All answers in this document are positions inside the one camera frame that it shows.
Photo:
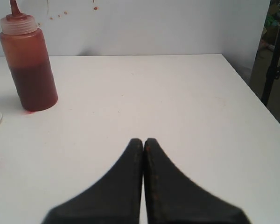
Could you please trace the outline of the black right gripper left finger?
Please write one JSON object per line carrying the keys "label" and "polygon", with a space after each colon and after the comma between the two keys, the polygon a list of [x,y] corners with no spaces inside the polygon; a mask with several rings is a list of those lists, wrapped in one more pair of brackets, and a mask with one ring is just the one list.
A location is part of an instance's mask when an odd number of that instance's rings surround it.
{"label": "black right gripper left finger", "polygon": [[131,139],[113,167],[76,197],[51,209],[44,224],[137,224],[143,143]]}

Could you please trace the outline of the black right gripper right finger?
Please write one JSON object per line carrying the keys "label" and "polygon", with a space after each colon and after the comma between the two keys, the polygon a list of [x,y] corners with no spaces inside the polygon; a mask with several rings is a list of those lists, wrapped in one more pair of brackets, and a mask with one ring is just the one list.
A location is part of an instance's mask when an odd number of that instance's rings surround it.
{"label": "black right gripper right finger", "polygon": [[240,208],[212,195],[180,171],[156,139],[146,140],[143,162],[148,223],[249,223]]}

